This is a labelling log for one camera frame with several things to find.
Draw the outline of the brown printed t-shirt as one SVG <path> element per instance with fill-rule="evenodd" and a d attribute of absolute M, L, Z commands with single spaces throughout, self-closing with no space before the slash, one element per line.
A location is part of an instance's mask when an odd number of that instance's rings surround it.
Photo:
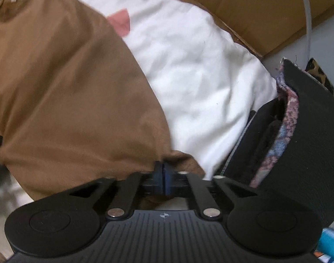
<path fill-rule="evenodd" d="M 204 175 L 172 148 L 162 107 L 122 38 L 79 0 L 0 0 L 0 164 L 34 199 L 155 162 Z"/>

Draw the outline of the teal cartoon print blanket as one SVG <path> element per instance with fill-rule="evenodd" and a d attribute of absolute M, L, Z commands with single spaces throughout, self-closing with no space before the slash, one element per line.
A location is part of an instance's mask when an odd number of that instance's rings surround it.
<path fill-rule="evenodd" d="M 321 262 L 334 262 L 334 230 L 323 229 L 315 252 Z"/>

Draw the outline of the cream bear print bedsheet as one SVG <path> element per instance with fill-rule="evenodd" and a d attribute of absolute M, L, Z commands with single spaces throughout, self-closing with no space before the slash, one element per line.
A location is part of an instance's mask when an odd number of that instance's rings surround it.
<path fill-rule="evenodd" d="M 131 51 L 168 123 L 172 148 L 211 178 L 275 80 L 201 8 L 179 0 L 79 0 L 104 16 Z"/>

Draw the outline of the leopard print folded garment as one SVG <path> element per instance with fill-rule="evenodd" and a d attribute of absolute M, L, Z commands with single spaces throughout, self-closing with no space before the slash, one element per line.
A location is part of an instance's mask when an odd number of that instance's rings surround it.
<path fill-rule="evenodd" d="M 334 96 L 334 86 L 314 58 L 308 61 L 305 70 Z"/>

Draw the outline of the black folded garment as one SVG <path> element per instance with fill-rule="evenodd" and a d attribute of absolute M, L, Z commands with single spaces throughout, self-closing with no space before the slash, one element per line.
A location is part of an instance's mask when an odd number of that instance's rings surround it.
<path fill-rule="evenodd" d="M 272 189 L 312 209 L 326 227 L 334 221 L 334 96 L 290 60 L 284 65 L 286 84 L 298 95 L 298 121 L 283 155 L 257 188 Z M 218 173 L 249 186 L 274 143 L 284 112 L 277 88 L 273 100 L 250 113 Z"/>

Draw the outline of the brown cardboard sheet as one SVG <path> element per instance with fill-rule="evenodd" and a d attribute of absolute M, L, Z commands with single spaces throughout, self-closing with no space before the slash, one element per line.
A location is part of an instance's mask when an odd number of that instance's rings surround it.
<path fill-rule="evenodd" d="M 303 0 L 181 0 L 222 21 L 259 57 L 270 56 L 305 34 Z"/>

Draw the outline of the floral patterned folded garment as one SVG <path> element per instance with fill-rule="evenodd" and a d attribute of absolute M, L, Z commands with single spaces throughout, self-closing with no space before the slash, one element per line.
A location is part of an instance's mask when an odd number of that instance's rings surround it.
<path fill-rule="evenodd" d="M 269 148 L 264 160 L 261 162 L 259 169 L 249 184 L 252 188 L 259 187 L 262 181 L 273 170 L 293 137 L 298 121 L 299 99 L 296 92 L 286 84 L 284 65 L 286 61 L 289 60 L 287 58 L 281 59 L 279 75 L 276 77 L 277 88 L 279 89 L 279 99 L 284 99 L 285 101 L 283 120 L 273 145 Z"/>

